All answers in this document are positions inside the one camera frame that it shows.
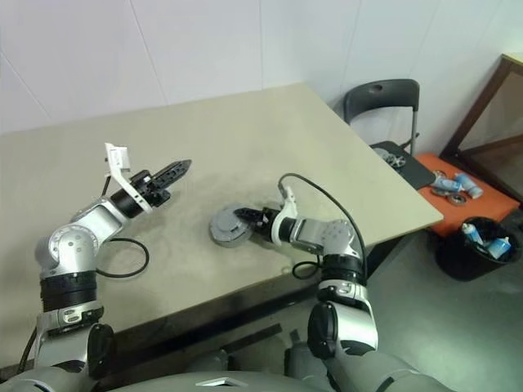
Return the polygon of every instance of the orange tray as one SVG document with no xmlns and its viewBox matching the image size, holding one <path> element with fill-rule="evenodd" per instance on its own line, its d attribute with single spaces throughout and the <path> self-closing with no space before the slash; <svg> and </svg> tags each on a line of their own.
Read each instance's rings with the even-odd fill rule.
<svg viewBox="0 0 523 392">
<path fill-rule="evenodd" d="M 454 174 L 464 172 L 439 159 L 434 154 L 419 154 L 416 155 L 416 159 L 429 170 L 442 170 L 448 178 L 454 178 Z M 472 199 L 465 192 L 462 192 L 462 195 L 467 198 L 467 202 L 462 206 L 454 206 L 446 198 L 433 194 L 430 186 L 421 188 L 418 191 L 443 214 L 444 220 L 431 227 L 441 237 L 445 237 L 459 229 L 463 221 L 471 216 L 486 216 L 495 221 L 500 221 L 512 210 L 519 207 L 519 203 L 513 198 L 509 198 L 506 194 L 502 194 L 474 176 L 470 177 L 483 189 L 483 195 L 477 199 Z"/>
</svg>

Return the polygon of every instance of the wooden frame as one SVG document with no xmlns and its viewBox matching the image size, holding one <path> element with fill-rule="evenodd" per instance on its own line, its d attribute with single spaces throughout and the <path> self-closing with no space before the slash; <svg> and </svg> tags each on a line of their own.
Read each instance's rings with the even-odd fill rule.
<svg viewBox="0 0 523 392">
<path fill-rule="evenodd" d="M 523 135 L 509 137 L 503 140 L 497 140 L 492 143 L 480 145 L 474 148 L 460 150 L 459 145 L 465 139 L 468 132 L 472 129 L 478 118 L 494 98 L 496 92 L 503 85 L 510 73 L 515 73 L 523 76 L 523 59 L 517 59 L 514 56 L 502 55 L 499 61 L 498 68 L 490 78 L 489 82 L 484 87 L 481 94 L 477 97 L 476 102 L 470 108 L 465 118 L 462 120 L 456 132 L 450 138 L 449 143 L 443 149 L 440 157 L 446 161 L 455 164 L 465 170 L 473 172 L 484 180 L 489 182 L 493 187 L 501 192 L 508 194 L 512 198 L 523 203 L 523 194 L 516 191 L 509 184 L 503 181 L 499 176 L 485 167 L 474 155 L 483 153 L 491 149 L 497 149 L 503 145 L 510 145 L 512 143 L 523 141 Z"/>
</svg>

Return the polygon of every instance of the small object on tray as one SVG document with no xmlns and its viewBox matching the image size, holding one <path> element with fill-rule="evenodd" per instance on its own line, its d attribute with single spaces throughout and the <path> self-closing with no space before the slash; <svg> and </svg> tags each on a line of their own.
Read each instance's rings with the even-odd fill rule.
<svg viewBox="0 0 523 392">
<path fill-rule="evenodd" d="M 452 194 L 452 192 L 450 192 L 449 190 L 443 190 L 443 189 L 434 188 L 434 187 L 431 187 L 431 192 L 433 194 L 437 194 L 438 196 L 441 196 L 442 198 L 446 198 L 447 196 Z"/>
<path fill-rule="evenodd" d="M 381 157 L 390 167 L 394 169 L 401 169 L 407 163 L 405 157 L 389 153 L 386 149 L 380 147 L 373 148 L 373 151 Z"/>
<path fill-rule="evenodd" d="M 471 177 L 465 173 L 456 174 L 454 180 L 462 185 L 463 190 L 465 190 L 471 198 L 479 198 L 483 194 L 483 189 L 477 186 Z"/>
<path fill-rule="evenodd" d="M 447 178 L 447 173 L 445 173 L 442 170 L 433 170 L 432 172 L 434 173 L 434 176 L 436 176 L 436 178 L 438 178 L 438 177 Z"/>
<path fill-rule="evenodd" d="M 436 177 L 432 186 L 443 190 L 449 190 L 450 192 L 459 192 L 460 190 L 463 190 L 460 183 L 443 177 Z"/>
<path fill-rule="evenodd" d="M 467 202 L 467 199 L 465 198 L 465 196 L 461 195 L 461 194 L 450 194 L 449 196 L 447 196 L 447 200 L 449 200 L 449 202 L 451 204 L 453 204 L 454 206 L 464 206 L 465 203 Z"/>
</svg>

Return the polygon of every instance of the blue bottle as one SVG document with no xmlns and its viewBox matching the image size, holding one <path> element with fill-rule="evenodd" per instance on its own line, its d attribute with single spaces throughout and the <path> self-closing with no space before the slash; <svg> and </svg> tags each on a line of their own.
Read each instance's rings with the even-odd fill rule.
<svg viewBox="0 0 523 392">
<path fill-rule="evenodd" d="M 436 180 L 432 183 L 432 186 L 455 193 L 463 190 L 462 185 L 457 181 L 452 181 L 443 177 L 437 177 Z"/>
<path fill-rule="evenodd" d="M 479 243 L 483 245 L 483 239 L 478 233 L 476 227 L 472 223 L 463 223 L 461 225 L 462 232 L 474 243 Z"/>
<path fill-rule="evenodd" d="M 477 186 L 471 177 L 466 174 L 458 173 L 454 176 L 454 179 L 462 185 L 471 198 L 479 198 L 483 194 L 483 189 Z"/>
<path fill-rule="evenodd" d="M 489 253 L 494 259 L 498 259 L 503 254 L 507 253 L 510 249 L 511 244 L 508 242 L 508 237 L 505 238 L 496 238 L 487 248 Z"/>
</svg>

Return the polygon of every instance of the beige table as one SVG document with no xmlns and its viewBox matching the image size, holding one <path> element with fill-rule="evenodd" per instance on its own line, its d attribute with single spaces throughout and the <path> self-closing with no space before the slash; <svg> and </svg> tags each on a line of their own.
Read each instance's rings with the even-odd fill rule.
<svg viewBox="0 0 523 392">
<path fill-rule="evenodd" d="M 190 172 L 172 187 L 171 202 L 138 217 L 124 233 L 149 247 L 148 270 L 122 281 L 98 279 L 103 319 L 116 330 L 312 260 L 288 247 L 275 250 L 250 242 L 225 249 L 208 236 L 212 215 L 228 203 L 261 207 L 277 202 L 276 181 L 285 172 L 308 176 L 338 198 L 367 245 L 441 219 L 302 84 L 0 136 L 0 366 L 18 361 L 40 311 L 34 245 L 99 195 L 107 170 L 106 141 L 128 146 L 134 172 L 193 159 Z M 307 185 L 289 184 L 302 215 L 341 217 Z M 139 251 L 109 244 L 100 265 L 129 271 L 141 258 Z"/>
</svg>

